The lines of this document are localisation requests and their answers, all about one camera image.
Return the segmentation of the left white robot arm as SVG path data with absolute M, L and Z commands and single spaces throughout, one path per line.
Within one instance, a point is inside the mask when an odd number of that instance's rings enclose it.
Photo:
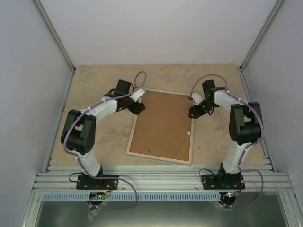
M 110 114 L 127 109 L 138 115 L 145 110 L 139 100 L 145 94 L 141 87 L 128 81 L 119 80 L 116 88 L 106 93 L 99 102 L 83 110 L 72 109 L 68 112 L 61 135 L 61 143 L 66 153 L 75 156 L 82 171 L 78 175 L 76 188 L 116 189 L 118 175 L 105 175 L 97 161 L 93 147 L 96 139 L 97 124 Z

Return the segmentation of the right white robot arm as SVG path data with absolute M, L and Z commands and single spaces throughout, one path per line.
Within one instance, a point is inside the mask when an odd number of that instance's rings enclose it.
M 202 84 L 204 96 L 191 92 L 189 99 L 194 105 L 189 109 L 191 119 L 208 114 L 222 107 L 229 112 L 229 136 L 232 140 L 227 158 L 220 164 L 217 173 L 200 175 L 205 190 L 245 189 L 241 164 L 252 146 L 263 139 L 264 127 L 260 104 L 247 102 L 224 87 L 217 87 L 213 80 Z

